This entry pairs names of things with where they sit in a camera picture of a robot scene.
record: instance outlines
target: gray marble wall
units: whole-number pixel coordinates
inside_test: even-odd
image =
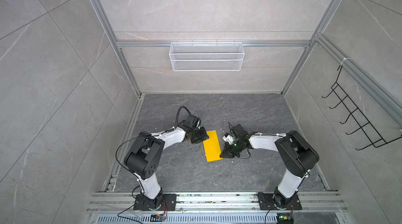
[[[401,31],[401,0],[343,0],[324,34],[402,103]]]
[[[400,0],[343,0],[324,31],[337,47],[375,81],[402,102],[402,5]],[[342,125],[348,112],[330,92],[339,64],[317,46],[303,66],[286,99],[304,134],[320,146],[320,167],[331,189],[341,192],[357,223],[402,222],[402,140],[379,148],[368,147],[363,131],[353,119]],[[401,135],[400,126],[350,77],[340,74],[340,84],[390,141]],[[379,139],[374,130],[368,135]]]
[[[339,103],[336,95],[322,98],[331,91],[338,66],[321,46],[316,46],[285,98],[306,139],[320,155],[319,166],[330,189],[340,191],[355,222],[400,223],[402,139],[379,148],[355,149],[370,144],[369,140],[361,130],[346,134],[359,126],[352,118],[340,124],[349,113],[343,105],[329,109]],[[386,140],[401,135],[400,126],[345,70],[338,82]],[[345,103],[354,109],[348,99]],[[354,116],[362,120],[359,113]],[[371,127],[365,130],[378,139]]]
[[[309,40],[330,0],[101,0],[118,40]],[[302,48],[247,48],[240,71],[174,72],[168,49],[126,48],[141,91],[279,93]]]
[[[279,93],[302,47],[246,47],[240,71],[173,71],[168,47],[123,48],[144,93]]]
[[[135,95],[89,0],[0,0],[0,222],[78,223]]]
[[[118,39],[309,39],[330,0],[101,0]]]

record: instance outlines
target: yellow sheet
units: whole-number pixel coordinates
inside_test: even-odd
[[[222,158],[219,157],[219,155],[221,154],[221,147],[219,146],[216,131],[207,131],[207,134],[209,136],[209,139],[203,142],[207,161],[210,162],[221,160]]]

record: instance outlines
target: wire basket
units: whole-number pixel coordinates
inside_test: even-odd
[[[172,43],[169,51],[174,71],[240,70],[241,43]]]

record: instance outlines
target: metal vent grate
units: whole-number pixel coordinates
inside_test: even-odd
[[[240,70],[241,43],[172,43],[169,51],[174,71]]]
[[[266,213],[215,213],[215,214],[196,214],[196,213],[169,213],[164,224],[260,224],[264,223],[264,217]],[[143,224],[156,224],[160,223],[155,218],[151,217],[151,214],[143,214],[141,220],[138,217],[134,217],[132,214],[122,214],[121,216],[133,218]],[[277,214],[269,213],[267,215],[266,223],[276,223]],[[96,224],[119,224],[119,223],[138,223],[128,219],[118,217],[117,214],[100,214]]]

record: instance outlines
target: robotic arm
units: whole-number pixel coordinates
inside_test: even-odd
[[[190,114],[189,111],[187,119],[177,124],[181,108],[188,111],[186,107],[180,106],[173,128],[158,133],[142,131],[124,158],[124,165],[137,177],[144,203],[151,210],[158,209],[162,201],[162,188],[155,174],[162,151],[187,139],[197,144],[209,138],[205,128],[200,127],[200,118]]]
[[[286,171],[282,181],[275,188],[273,200],[279,208],[289,207],[304,178],[308,177],[308,172],[318,162],[317,152],[297,131],[289,131],[284,136],[259,132],[248,134],[240,124],[230,131],[231,134],[224,136],[225,146],[221,158],[239,157],[240,152],[246,148],[279,152]]]

